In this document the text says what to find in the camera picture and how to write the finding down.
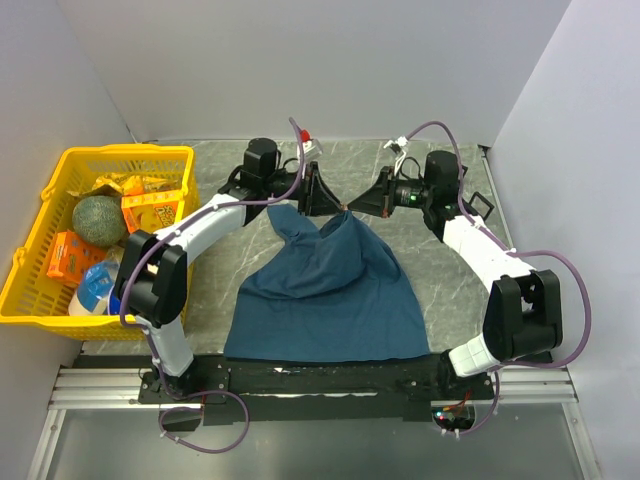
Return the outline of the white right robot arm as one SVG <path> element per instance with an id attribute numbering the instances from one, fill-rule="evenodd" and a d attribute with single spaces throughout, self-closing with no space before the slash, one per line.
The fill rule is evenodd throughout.
<path id="1" fill-rule="evenodd" d="M 489 293 L 481 332 L 446 353 L 437 374 L 439 391 L 459 398 L 471 388 L 472 376 L 559 346 L 563 330 L 558 277 L 535 269 L 490 238 L 484 216 L 459 197 L 465 172 L 457 156 L 433 151 L 423 174 L 409 178 L 402 172 L 405 151 L 395 142 L 387 147 L 396 153 L 395 163 L 382 168 L 349 209 L 381 218 L 398 207 L 421 211 L 427 229 L 465 261 Z"/>

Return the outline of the blue t-shirt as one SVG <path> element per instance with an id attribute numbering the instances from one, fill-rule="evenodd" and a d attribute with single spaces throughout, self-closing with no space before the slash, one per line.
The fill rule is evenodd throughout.
<path id="1" fill-rule="evenodd" d="M 268 216 L 284 245 L 240 286 L 225 356 L 340 363 L 429 353 L 409 278 L 365 223 L 345 211 L 317 227 L 290 205 Z"/>

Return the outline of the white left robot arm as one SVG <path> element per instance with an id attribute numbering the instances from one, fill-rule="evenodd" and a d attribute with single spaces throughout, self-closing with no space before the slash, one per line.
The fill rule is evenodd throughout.
<path id="1" fill-rule="evenodd" d="M 273 140 L 254 138 L 241 164 L 205 205 L 169 227 L 129 236 L 113 293 L 120 301 L 120 317 L 134 319 L 121 323 L 143 333 L 152 352 L 152 371 L 174 401 L 188 401 L 200 384 L 181 319 L 191 264 L 277 202 L 295 201 L 305 216 L 341 212 L 342 203 L 320 176 L 321 153 L 319 141 L 303 131 L 294 159 L 298 168 L 290 171 Z"/>

